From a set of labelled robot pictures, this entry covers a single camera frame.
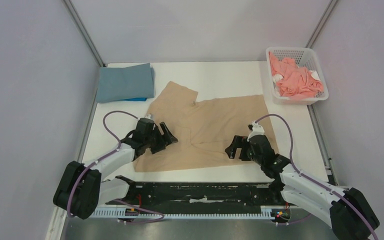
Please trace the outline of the beige t shirt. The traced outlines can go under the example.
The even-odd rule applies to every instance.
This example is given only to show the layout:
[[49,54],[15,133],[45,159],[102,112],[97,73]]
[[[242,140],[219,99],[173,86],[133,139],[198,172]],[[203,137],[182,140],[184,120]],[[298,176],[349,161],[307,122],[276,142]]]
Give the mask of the beige t shirt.
[[147,113],[164,122],[178,139],[155,154],[146,151],[133,162],[139,173],[249,165],[230,159],[225,149],[234,136],[248,136],[248,126],[269,113],[263,95],[197,101],[198,92],[169,82]]

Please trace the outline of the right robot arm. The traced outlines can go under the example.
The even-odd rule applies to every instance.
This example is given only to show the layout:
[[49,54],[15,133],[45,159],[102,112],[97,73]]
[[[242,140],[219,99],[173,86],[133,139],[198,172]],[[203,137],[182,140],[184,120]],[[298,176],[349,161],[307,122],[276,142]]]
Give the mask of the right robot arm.
[[289,158],[275,153],[265,135],[236,135],[225,152],[233,159],[237,149],[240,160],[257,163],[273,179],[268,191],[273,203],[285,201],[304,209],[327,224],[339,240],[366,240],[380,226],[361,191],[320,182],[302,170],[295,170]]

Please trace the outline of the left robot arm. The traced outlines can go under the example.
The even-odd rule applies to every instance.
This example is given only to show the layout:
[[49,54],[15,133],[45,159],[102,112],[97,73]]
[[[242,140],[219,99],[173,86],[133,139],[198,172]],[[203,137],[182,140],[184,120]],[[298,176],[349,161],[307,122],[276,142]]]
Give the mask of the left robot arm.
[[106,178],[122,166],[132,163],[146,150],[152,154],[163,151],[178,139],[164,122],[156,124],[148,117],[140,118],[133,130],[117,141],[110,152],[86,163],[70,162],[60,179],[52,202],[69,217],[89,218],[96,208],[120,199],[132,204],[137,191],[126,180]]

